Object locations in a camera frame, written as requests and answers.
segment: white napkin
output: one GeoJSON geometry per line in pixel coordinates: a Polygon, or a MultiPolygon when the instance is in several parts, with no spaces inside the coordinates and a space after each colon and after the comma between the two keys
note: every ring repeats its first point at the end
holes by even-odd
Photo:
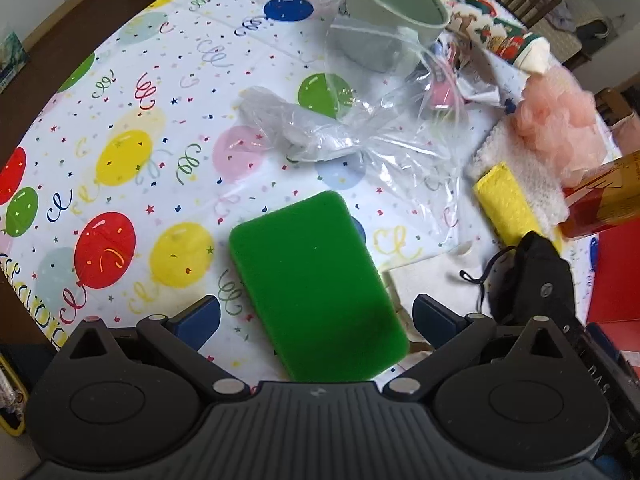
{"type": "MultiPolygon", "coordinates": [[[[419,294],[428,294],[460,316],[477,311],[480,288],[460,278],[460,270],[466,270],[474,278],[482,275],[473,242],[459,245],[449,253],[391,269],[388,273],[402,308],[413,319],[414,300],[419,294]]],[[[486,300],[482,312],[490,316],[486,300]]]]}

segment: red balloon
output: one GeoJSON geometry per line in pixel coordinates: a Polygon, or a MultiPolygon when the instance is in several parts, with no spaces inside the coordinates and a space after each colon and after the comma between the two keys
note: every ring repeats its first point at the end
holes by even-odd
{"type": "Polygon", "coordinates": [[[126,216],[115,211],[98,215],[76,244],[78,284],[89,288],[113,285],[127,271],[135,249],[136,232],[126,216]]]}
{"type": "Polygon", "coordinates": [[[0,173],[0,205],[8,202],[18,191],[26,167],[27,154],[18,146],[0,173]]]}

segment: tablecloth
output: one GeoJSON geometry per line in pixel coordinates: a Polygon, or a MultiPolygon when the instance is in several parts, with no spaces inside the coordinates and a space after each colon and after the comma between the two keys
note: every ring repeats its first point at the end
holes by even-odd
{"type": "MultiPolygon", "coordinates": [[[[220,325],[201,354],[249,384],[286,380],[226,242],[240,222],[327,189],[345,199],[380,269],[462,238],[484,261],[497,251],[469,182],[457,235],[436,244],[356,156],[300,164],[273,151],[229,151],[262,142],[238,118],[244,88],[322,105],[323,40],[333,15],[305,0],[158,0],[50,99],[0,175],[0,265],[55,346],[87,316],[133,326],[213,294],[220,325]]],[[[503,95],[519,100],[524,74],[490,63],[503,95]]],[[[504,110],[471,105],[468,114],[471,156],[504,110]]],[[[582,320],[595,245],[587,238],[563,251],[582,320]]],[[[281,280],[287,286],[287,276],[281,280]]]]}

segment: black pouch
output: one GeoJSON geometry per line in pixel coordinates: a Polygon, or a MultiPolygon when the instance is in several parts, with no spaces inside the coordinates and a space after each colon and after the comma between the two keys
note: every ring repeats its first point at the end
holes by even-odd
{"type": "Polygon", "coordinates": [[[569,263],[563,260],[551,241],[530,231],[517,247],[497,253],[482,276],[473,279],[466,271],[460,276],[481,287],[494,263],[509,251],[516,251],[513,267],[505,275],[497,293],[490,298],[491,314],[499,324],[525,325],[533,316],[564,319],[575,315],[574,280],[569,263]]]}

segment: green balloon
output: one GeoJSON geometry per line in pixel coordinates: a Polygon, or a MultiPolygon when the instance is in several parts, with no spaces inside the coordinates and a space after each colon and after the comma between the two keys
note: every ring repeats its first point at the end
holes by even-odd
{"type": "Polygon", "coordinates": [[[38,194],[33,187],[23,187],[19,190],[6,208],[4,229],[6,233],[17,238],[27,232],[33,224],[38,212],[38,194]]]}
{"type": "MultiPolygon", "coordinates": [[[[351,106],[353,103],[351,86],[338,75],[329,74],[328,77],[337,93],[338,102],[343,106],[351,106]]],[[[338,102],[327,87],[323,73],[310,75],[302,82],[298,89],[298,102],[300,106],[334,119],[338,113],[338,102]]]]}
{"type": "Polygon", "coordinates": [[[56,94],[59,94],[60,92],[64,92],[65,90],[69,90],[73,85],[75,85],[78,81],[80,81],[82,76],[87,72],[89,72],[91,65],[94,64],[94,60],[95,60],[95,52],[92,52],[91,55],[87,59],[85,59],[78,68],[76,68],[73,71],[73,73],[69,76],[69,78],[62,83],[62,86],[58,89],[56,94]]]}

